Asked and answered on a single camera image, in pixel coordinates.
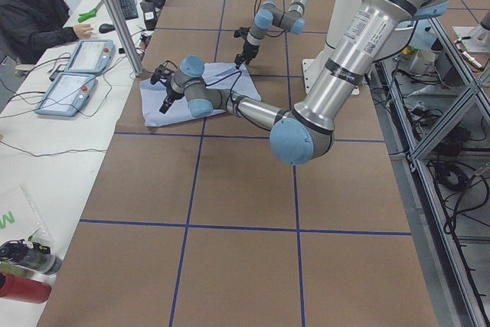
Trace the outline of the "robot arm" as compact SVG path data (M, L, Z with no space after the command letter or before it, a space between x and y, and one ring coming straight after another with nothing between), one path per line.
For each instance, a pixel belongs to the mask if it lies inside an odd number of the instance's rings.
M252 25L238 28L234 32L235 38L243 39L243 49L234 60L236 67L249 64L258 55L260 45L272 26L300 34L305 27L303 15L307 2L308 0L292 0L286 10L277 8L273 2L264 2L254 15Z
M303 62L305 98L289 110L254 100L232 88L214 89L204 82L204 62L186 57L165 82L160 112L186 99L195 118L223 110L270 132L276 157L300 165L324 155L334 142L335 117L361 85L371 65L389 56L385 44L403 22L443 14L448 0L357 0L357 11L334 48Z

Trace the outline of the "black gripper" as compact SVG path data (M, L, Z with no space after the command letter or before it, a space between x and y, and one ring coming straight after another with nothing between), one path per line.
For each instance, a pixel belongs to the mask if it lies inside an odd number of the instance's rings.
M251 44L249 41L245 41L243 44L243 51L241 54L237 54L234 63L237 67L240 67L243 62L247 66L250 66L250 64L254 61L255 57L258 55L260 46Z
M184 97L183 88L173 80L167 80L165 82L165 88L167 97L159 108L159 112L162 114L166 114L176 100L180 100Z

